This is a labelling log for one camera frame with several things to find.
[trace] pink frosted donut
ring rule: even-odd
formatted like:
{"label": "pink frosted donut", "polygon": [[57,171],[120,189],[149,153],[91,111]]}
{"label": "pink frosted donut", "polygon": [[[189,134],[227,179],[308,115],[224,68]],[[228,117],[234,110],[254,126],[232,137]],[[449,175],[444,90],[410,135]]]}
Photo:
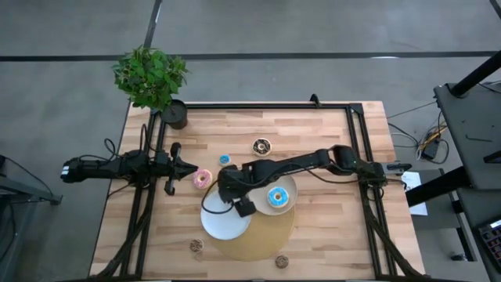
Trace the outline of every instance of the pink frosted donut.
{"label": "pink frosted donut", "polygon": [[212,183],[212,173],[207,169],[199,169],[193,175],[193,184],[198,189],[205,189]]}

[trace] green leaves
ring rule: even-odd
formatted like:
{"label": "green leaves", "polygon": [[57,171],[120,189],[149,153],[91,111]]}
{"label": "green leaves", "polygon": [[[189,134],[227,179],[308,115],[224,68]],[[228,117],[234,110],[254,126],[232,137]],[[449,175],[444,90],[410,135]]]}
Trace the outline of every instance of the green leaves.
{"label": "green leaves", "polygon": [[142,46],[120,58],[112,69],[115,85],[130,95],[132,106],[158,110],[171,104],[171,95],[178,94],[189,73],[180,57]]}

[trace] wooden tabletop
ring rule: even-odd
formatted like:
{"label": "wooden tabletop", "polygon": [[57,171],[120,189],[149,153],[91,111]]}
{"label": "wooden tabletop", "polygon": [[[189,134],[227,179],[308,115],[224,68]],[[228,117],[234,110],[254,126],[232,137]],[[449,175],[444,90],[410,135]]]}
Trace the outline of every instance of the wooden tabletop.
{"label": "wooden tabletop", "polygon": [[[382,102],[362,104],[374,160],[394,161],[395,152]],[[147,123],[148,117],[147,109],[130,109],[121,153],[139,147],[140,128],[143,123]],[[359,127],[357,134],[363,156]],[[229,154],[235,164],[256,160],[258,157],[251,153],[251,143],[258,137],[272,142],[273,152],[268,158],[273,160],[311,153],[334,144],[351,145],[344,110],[189,110],[186,128],[180,131],[167,129],[164,149],[169,150],[173,142],[180,142],[184,161],[209,169],[213,175],[217,175],[221,168],[218,165],[221,154]],[[331,175],[323,170],[315,172],[332,180],[355,179]],[[294,229],[288,243],[279,252],[289,258],[287,268],[276,268],[275,256],[256,262],[240,262],[225,257],[214,248],[200,223],[203,192],[193,187],[192,177],[188,176],[176,182],[176,195],[173,197],[164,192],[165,179],[157,184],[142,278],[374,278],[358,184],[323,183],[306,172],[293,177],[299,189]],[[123,180],[114,180],[111,191],[124,184],[126,182]],[[404,190],[393,183],[384,189],[383,201],[390,237],[413,267],[423,273]],[[102,270],[123,243],[133,190],[122,190],[107,201],[91,274]],[[189,242],[198,238],[205,239],[201,257],[195,257],[189,250]],[[383,245],[379,240],[378,249],[381,263],[386,269]],[[136,251],[137,243],[132,253],[131,269],[135,265]]]}

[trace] white plate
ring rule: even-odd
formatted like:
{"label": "white plate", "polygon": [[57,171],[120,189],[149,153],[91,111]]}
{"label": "white plate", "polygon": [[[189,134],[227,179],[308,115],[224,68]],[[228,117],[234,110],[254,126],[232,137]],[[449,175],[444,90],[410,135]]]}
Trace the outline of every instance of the white plate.
{"label": "white plate", "polygon": [[[283,187],[289,194],[289,201],[281,208],[274,208],[268,202],[268,192],[274,187]],[[265,187],[257,188],[249,192],[249,199],[254,202],[256,209],[265,215],[282,215],[296,204],[297,187],[294,179],[290,175],[280,177],[274,183]]]}
{"label": "white plate", "polygon": [[[223,203],[217,191],[209,194],[205,199],[204,206],[209,211],[222,212],[231,205]],[[212,237],[219,240],[231,240],[242,235],[249,223],[252,215],[241,218],[235,208],[222,215],[214,215],[202,209],[200,213],[202,226]]]}

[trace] gray floor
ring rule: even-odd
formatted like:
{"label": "gray floor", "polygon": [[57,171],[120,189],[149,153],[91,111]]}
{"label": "gray floor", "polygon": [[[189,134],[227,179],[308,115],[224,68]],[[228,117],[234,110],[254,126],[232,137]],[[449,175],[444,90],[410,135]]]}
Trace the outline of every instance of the gray floor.
{"label": "gray floor", "polygon": [[[143,43],[152,7],[153,0],[0,0],[0,56],[121,54]],[[499,48],[500,27],[487,0],[165,0],[153,46],[170,53],[485,51]],[[390,116],[433,101],[433,87],[461,79],[486,59],[191,61],[179,98],[306,100],[316,93],[323,100],[382,100]],[[119,142],[127,100],[113,85],[111,64],[0,63],[0,153],[64,195],[60,206],[39,205],[17,280],[88,272],[109,182],[67,185],[59,173],[70,157],[107,155],[104,138]],[[499,79],[499,72],[489,78]],[[429,106],[391,122],[417,138],[437,116],[438,108]],[[445,138],[452,145],[442,165],[448,171],[460,159]],[[416,161],[412,150],[396,151],[417,169],[437,168]],[[427,273],[453,278],[468,272],[482,280],[479,265],[441,264],[457,246],[448,232],[417,230]],[[437,248],[437,238],[452,247]]]}

